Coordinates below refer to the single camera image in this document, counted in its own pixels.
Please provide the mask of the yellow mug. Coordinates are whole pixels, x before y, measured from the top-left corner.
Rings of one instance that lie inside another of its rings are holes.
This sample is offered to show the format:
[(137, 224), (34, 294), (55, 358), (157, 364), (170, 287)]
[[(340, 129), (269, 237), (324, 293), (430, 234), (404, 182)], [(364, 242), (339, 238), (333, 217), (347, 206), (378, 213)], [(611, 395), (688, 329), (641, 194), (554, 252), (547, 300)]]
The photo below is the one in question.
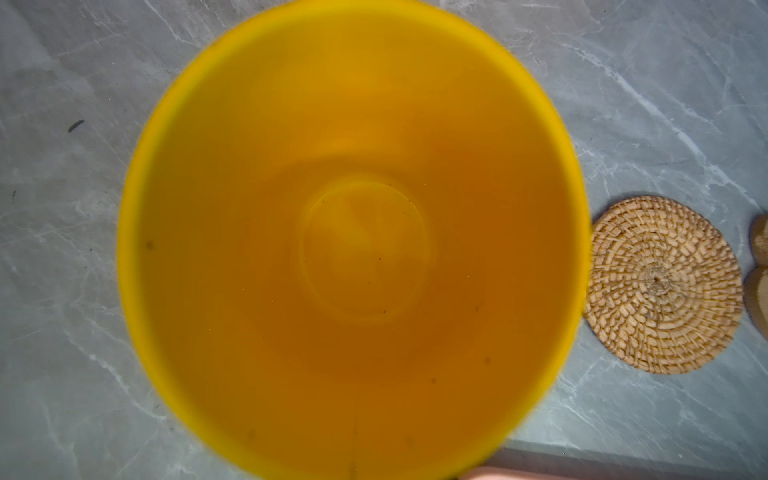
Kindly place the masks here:
[(553, 104), (420, 1), (293, 1), (171, 84), (117, 271), (170, 411), (263, 479), (449, 479), (545, 396), (591, 216)]

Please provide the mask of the rattan woven round coaster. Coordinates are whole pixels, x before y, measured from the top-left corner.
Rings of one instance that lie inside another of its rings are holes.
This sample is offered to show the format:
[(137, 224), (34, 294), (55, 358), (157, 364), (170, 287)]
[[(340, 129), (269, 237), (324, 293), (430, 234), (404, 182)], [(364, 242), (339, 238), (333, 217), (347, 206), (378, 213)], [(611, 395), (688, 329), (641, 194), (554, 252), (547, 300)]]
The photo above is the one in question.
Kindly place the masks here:
[(738, 260), (691, 208), (635, 196), (595, 222), (584, 317), (628, 365), (662, 375), (699, 369), (728, 347), (742, 312)]

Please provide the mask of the cork paw print coaster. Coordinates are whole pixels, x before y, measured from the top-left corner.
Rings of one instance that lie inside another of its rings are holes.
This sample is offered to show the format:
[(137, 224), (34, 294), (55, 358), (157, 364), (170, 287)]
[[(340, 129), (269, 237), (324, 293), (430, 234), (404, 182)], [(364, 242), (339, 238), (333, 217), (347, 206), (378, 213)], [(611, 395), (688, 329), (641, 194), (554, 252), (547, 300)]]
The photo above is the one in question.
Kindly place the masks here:
[(767, 338), (767, 215), (750, 227), (750, 247), (756, 267), (744, 282), (744, 302), (753, 325)]

